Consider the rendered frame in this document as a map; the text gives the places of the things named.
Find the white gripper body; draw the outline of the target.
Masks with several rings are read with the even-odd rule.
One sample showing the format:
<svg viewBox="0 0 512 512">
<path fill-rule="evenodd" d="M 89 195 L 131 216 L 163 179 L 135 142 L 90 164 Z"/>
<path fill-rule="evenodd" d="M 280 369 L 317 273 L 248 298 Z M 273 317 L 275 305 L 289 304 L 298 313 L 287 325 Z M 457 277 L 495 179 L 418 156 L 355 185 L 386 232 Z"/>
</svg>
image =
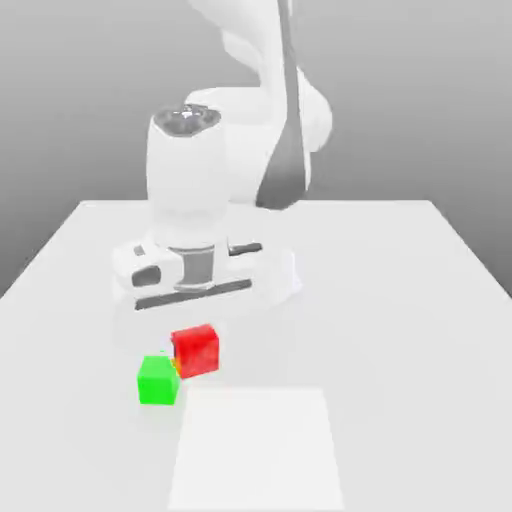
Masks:
<svg viewBox="0 0 512 512">
<path fill-rule="evenodd" d="M 255 308 L 255 288 L 219 285 L 180 293 L 170 286 L 125 287 L 112 280 L 112 337 L 126 351 L 159 351 L 172 332 L 202 324 L 217 326 Z"/>
</svg>

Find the small red cube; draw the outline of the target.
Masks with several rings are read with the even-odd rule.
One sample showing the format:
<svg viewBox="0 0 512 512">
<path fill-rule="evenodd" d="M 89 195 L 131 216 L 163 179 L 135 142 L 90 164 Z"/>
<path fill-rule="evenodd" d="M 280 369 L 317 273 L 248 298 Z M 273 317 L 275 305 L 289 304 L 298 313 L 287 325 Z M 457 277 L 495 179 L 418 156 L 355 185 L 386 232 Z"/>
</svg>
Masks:
<svg viewBox="0 0 512 512">
<path fill-rule="evenodd" d="M 182 379 L 219 369 L 219 337 L 210 324 L 174 331 L 171 342 Z"/>
</svg>

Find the small green cube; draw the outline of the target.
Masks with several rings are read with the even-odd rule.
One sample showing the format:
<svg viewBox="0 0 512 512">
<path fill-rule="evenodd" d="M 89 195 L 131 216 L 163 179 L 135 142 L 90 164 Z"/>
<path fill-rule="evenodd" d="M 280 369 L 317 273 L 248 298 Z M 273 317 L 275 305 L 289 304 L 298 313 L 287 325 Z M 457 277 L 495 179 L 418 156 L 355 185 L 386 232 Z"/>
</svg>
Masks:
<svg viewBox="0 0 512 512">
<path fill-rule="evenodd" d="M 137 386 L 141 404 L 172 406 L 179 391 L 180 377 L 169 357 L 145 356 L 137 374 Z"/>
</svg>

